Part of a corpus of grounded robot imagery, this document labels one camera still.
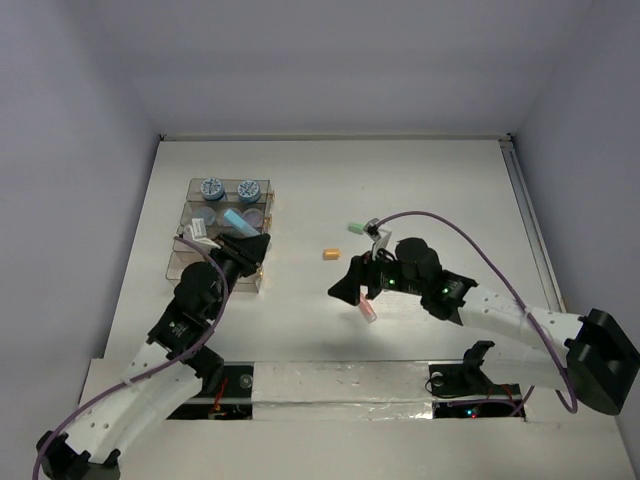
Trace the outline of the blue clear highlighter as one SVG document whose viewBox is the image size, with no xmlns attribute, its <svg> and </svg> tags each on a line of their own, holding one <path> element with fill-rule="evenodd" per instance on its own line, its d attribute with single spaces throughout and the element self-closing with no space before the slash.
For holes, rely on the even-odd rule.
<svg viewBox="0 0 640 480">
<path fill-rule="evenodd" d="M 244 221 L 242 216 L 232 209 L 227 209 L 223 214 L 224 221 L 245 237 L 258 236 L 259 232 Z"/>
</svg>

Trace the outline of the clear paperclip jar small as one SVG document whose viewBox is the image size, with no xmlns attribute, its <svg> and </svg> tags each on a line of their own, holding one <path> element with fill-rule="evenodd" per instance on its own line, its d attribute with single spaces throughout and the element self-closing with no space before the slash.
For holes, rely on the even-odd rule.
<svg viewBox="0 0 640 480">
<path fill-rule="evenodd" d="M 242 218 L 253 228 L 259 229 L 264 222 L 264 213 L 258 208 L 249 208 L 242 213 Z"/>
</svg>

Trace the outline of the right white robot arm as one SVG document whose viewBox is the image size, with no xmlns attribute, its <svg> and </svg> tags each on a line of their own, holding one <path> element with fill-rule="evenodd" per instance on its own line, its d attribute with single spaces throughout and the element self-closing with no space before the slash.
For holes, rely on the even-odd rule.
<svg viewBox="0 0 640 480">
<path fill-rule="evenodd" d="M 476 281 L 442 268 L 437 253 L 418 238 L 400 241 L 393 255 L 355 256 L 346 275 L 328 291 L 352 306 L 384 291 L 419 297 L 434 318 L 494 333 L 524 346 L 518 360 L 501 361 L 489 340 L 468 349 L 462 384 L 482 392 L 499 379 L 572 392 L 606 415 L 622 411 L 639 372 L 639 352 L 616 320 L 593 309 L 580 316 L 520 306 Z"/>
</svg>

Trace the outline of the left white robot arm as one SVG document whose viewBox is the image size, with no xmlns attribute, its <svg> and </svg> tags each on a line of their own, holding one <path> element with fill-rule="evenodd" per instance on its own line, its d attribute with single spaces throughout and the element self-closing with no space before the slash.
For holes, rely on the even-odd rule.
<svg viewBox="0 0 640 480">
<path fill-rule="evenodd" d="M 258 272 L 270 236 L 179 237 L 202 257 L 183 269 L 173 298 L 120 381 L 71 413 L 36 445 L 32 476 L 118 479 L 127 451 L 197 394 L 216 394 L 223 358 L 207 347 L 241 278 Z"/>
</svg>

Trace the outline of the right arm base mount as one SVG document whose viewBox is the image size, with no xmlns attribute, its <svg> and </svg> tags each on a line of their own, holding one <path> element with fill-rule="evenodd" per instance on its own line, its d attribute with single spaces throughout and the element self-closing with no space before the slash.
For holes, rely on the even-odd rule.
<svg viewBox="0 0 640 480">
<path fill-rule="evenodd" d="M 460 361 L 429 365 L 424 388 L 434 419 L 526 418 L 520 386 L 494 383 L 481 370 L 494 346 L 478 341 Z"/>
</svg>

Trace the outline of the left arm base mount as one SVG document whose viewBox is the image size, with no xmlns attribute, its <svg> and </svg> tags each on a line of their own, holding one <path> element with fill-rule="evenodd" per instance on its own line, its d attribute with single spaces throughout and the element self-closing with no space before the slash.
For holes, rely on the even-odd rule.
<svg viewBox="0 0 640 480">
<path fill-rule="evenodd" d="M 198 393 L 171 413 L 168 420 L 251 420 L 254 368 L 251 361 L 225 362 L 218 387 L 212 393 Z"/>
</svg>

